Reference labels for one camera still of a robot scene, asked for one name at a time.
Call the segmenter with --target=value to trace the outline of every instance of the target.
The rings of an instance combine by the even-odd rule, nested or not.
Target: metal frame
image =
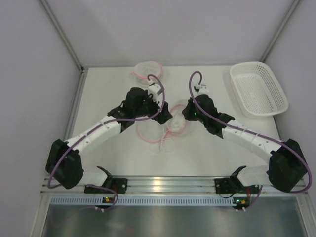
[[[260,62],[265,62],[267,57],[269,56],[269,54],[271,53],[273,47],[275,46],[276,42],[279,40],[281,34],[283,33],[285,27],[287,26],[287,24],[289,23],[290,19],[292,18],[292,16],[294,15],[295,11],[297,10],[297,7],[299,6],[299,4],[302,2],[302,0],[294,0],[291,4],[291,6],[289,7],[289,9],[286,11],[285,16],[283,17],[281,24],[279,25],[279,27],[277,28],[273,38],[270,40],[267,48],[265,49]]]
[[[65,133],[63,137],[64,139],[68,139],[74,129],[74,121],[76,120],[76,117],[77,117],[79,104],[80,104],[79,102],[81,99],[88,67],[84,67],[84,65],[82,65],[82,63],[78,59],[74,49],[72,48],[68,38],[66,37],[65,32],[63,31],[60,23],[58,22],[58,19],[53,13],[47,0],[38,0],[38,2],[40,3],[45,13],[47,14],[48,18],[50,19],[51,23],[53,24],[57,34],[59,35],[67,51],[71,55],[77,68],[81,71],[78,84],[77,84],[77,89],[73,97],[71,109],[69,111],[67,127],[65,129]],[[260,61],[265,62],[265,60],[269,56],[270,52],[273,50],[273,47],[275,46],[283,30],[285,29],[286,25],[288,24],[289,20],[292,18],[293,14],[295,13],[296,9],[298,8],[301,2],[302,0],[293,0],[287,13],[282,19],[281,24],[276,30],[274,37],[270,40],[267,48],[265,49]],[[124,178],[128,179],[128,188],[127,188],[127,193],[125,195],[122,195],[123,197],[136,197],[136,196],[138,197],[139,196],[141,197],[153,197],[153,196],[155,197],[157,196],[215,197],[218,195],[215,193],[214,178],[223,178],[223,177],[128,176]],[[33,228],[31,231],[31,235],[30,235],[31,237],[41,236],[43,228],[44,228],[47,212],[48,212],[48,207],[49,207],[52,196],[55,196],[55,195],[79,196],[80,194],[82,195],[83,193],[83,186],[75,187],[72,190],[65,190],[62,187],[57,188],[55,190],[49,190],[46,187],[46,182],[47,182],[47,179],[45,179],[43,183],[43,189],[41,192],[41,200],[40,200],[39,208],[38,208],[36,218],[33,224]],[[303,185],[304,185],[303,181],[299,183],[299,186],[303,186]],[[284,197],[291,194],[281,193],[270,186],[266,186],[264,187],[261,195],[269,196],[269,197],[276,197],[276,196]],[[311,203],[310,197],[307,194],[302,194],[302,195],[296,195],[296,198],[297,198],[297,203],[299,206],[298,211],[302,215],[302,219],[304,221],[304,225],[308,233],[308,236],[316,236],[316,213]]]

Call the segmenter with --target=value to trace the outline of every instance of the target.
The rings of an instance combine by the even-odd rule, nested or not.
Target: white wall
[[[83,65],[259,60],[292,0],[47,0]]]
[[[79,73],[36,0],[0,7],[0,236],[26,237]]]
[[[285,138],[300,143],[316,176],[316,1],[304,0],[268,57],[289,100],[289,109],[276,117]],[[316,185],[310,189],[316,207]]]

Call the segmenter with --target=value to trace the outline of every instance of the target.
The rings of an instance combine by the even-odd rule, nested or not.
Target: laundry basket
[[[231,83],[239,106],[249,118],[283,113],[288,100],[270,67],[261,62],[231,67]]]

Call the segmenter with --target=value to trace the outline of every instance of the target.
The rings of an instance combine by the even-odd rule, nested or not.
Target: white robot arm
[[[111,174],[102,167],[82,166],[81,155],[87,154],[111,137],[122,133],[135,123],[138,117],[148,116],[160,124],[172,118],[168,103],[163,101],[161,109],[158,96],[163,88],[152,81],[147,90],[131,88],[126,99],[112,109],[96,125],[80,135],[66,141],[56,140],[51,147],[46,171],[66,189],[78,184],[106,186]]]
[[[245,187],[251,185],[273,185],[278,190],[290,192],[303,178],[307,170],[294,154],[285,149],[282,144],[294,150],[305,162],[298,143],[292,139],[287,142],[273,139],[273,142],[268,137],[259,136],[258,133],[236,121],[234,117],[217,112],[213,100],[208,96],[209,90],[206,85],[196,84],[194,89],[195,99],[190,98],[188,105],[182,111],[185,119],[200,121],[211,134],[241,145],[266,163],[266,165],[261,166],[239,167],[230,177],[230,185],[234,192],[241,192]],[[195,101],[209,115],[223,123],[208,117],[198,108]]]

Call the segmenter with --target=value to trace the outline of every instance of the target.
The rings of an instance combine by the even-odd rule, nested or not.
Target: purple cable
[[[106,125],[106,124],[108,124],[108,123],[111,123],[111,122],[141,122],[141,121],[147,121],[147,120],[150,120],[150,119],[156,117],[156,116],[162,111],[162,108],[163,108],[163,105],[164,105],[164,101],[165,101],[165,91],[164,91],[164,87],[163,87],[163,85],[162,85],[162,83],[161,83],[161,81],[159,80],[158,77],[156,77],[154,74],[149,74],[149,75],[147,76],[147,79],[150,80],[150,77],[154,77],[154,78],[158,81],[159,85],[160,85],[161,88],[162,88],[162,103],[161,103],[161,107],[159,108],[159,110],[158,110],[155,114],[151,115],[151,116],[148,117],[148,118],[140,118],[140,119],[121,118],[121,119],[109,120],[109,121],[104,122],[103,124],[99,124],[98,126],[94,127],[94,128],[91,129],[90,131],[88,131],[88,132],[87,132],[87,136],[90,135],[90,134],[91,134],[92,132],[94,132],[95,130],[99,129],[100,127],[102,127],[102,126],[104,126],[104,125]],[[53,170],[52,170],[52,172],[51,172],[51,174],[50,174],[50,176],[49,176],[49,179],[48,179],[48,182],[47,182],[47,187],[48,187],[49,189],[54,189],[54,188],[57,188],[57,187],[61,186],[61,184],[54,185],[54,186],[50,185],[50,183],[51,183],[51,181],[52,181],[52,179],[53,179],[53,177],[54,177],[54,174],[55,174],[55,172],[56,172],[58,166],[60,165],[60,163],[61,163],[61,162],[63,161],[63,159],[67,156],[67,154],[68,154],[76,145],[78,145],[85,137],[86,137],[86,136],[83,136],[83,137],[79,138],[79,139],[78,139],[72,146],[70,146],[70,147],[65,151],[65,153],[63,153],[63,155],[60,157],[60,159],[59,159],[58,162],[56,163],[55,167],[53,168]],[[103,187],[98,187],[98,186],[95,186],[95,185],[89,185],[89,184],[87,184],[87,185],[88,185],[88,186],[91,186],[91,187],[94,187],[94,188],[104,189]]]
[[[299,155],[297,154],[297,152],[295,152],[292,148],[290,148],[289,146],[287,146],[286,144],[272,138],[272,137],[268,137],[268,136],[265,136],[265,135],[261,135],[261,134],[258,134],[256,132],[253,132],[253,131],[249,131],[249,130],[245,130],[243,128],[240,128],[240,127],[236,127],[236,126],[233,126],[233,125],[230,125],[230,124],[227,124],[223,121],[220,121],[219,119],[217,119],[216,117],[210,115],[208,112],[206,112],[197,102],[197,100],[195,99],[194,95],[193,95],[193,92],[192,92],[192,79],[194,77],[194,75],[198,73],[199,76],[200,76],[200,79],[199,79],[199,85],[201,84],[202,82],[202,73],[200,71],[195,71],[192,73],[191,77],[190,77],[190,80],[189,80],[189,91],[190,91],[190,95],[195,103],[195,105],[206,115],[208,116],[209,118],[213,119],[214,121],[224,125],[224,126],[227,126],[227,127],[230,127],[232,129],[235,129],[235,130],[238,130],[238,131],[243,131],[243,132],[247,132],[249,134],[252,134],[252,135],[256,135],[258,137],[261,137],[261,138],[264,138],[264,139],[267,139],[269,141],[272,141],[272,142],[275,142],[277,144],[279,144],[280,146],[283,146],[284,148],[286,148],[287,150],[289,150],[293,155],[296,156],[296,158],[303,164],[303,166],[305,167],[305,169],[307,170],[307,173],[308,173],[308,178],[309,178],[309,181],[308,181],[308,184],[305,188],[303,188],[302,190],[297,190],[297,191],[291,191],[290,193],[292,194],[299,194],[299,193],[303,193],[305,191],[307,191],[311,185],[312,185],[312,182],[313,182],[313,178],[312,178],[312,173],[311,173],[311,170],[309,169],[307,163],[304,161],[304,159]]]
[[[253,205],[255,204],[255,202],[259,199],[259,196],[260,196],[260,194],[261,194],[262,188],[263,188],[263,186],[261,185],[257,196],[255,197],[255,199],[253,200],[253,202],[246,208],[246,210],[249,210],[249,208],[250,208],[251,206],[253,206]]]

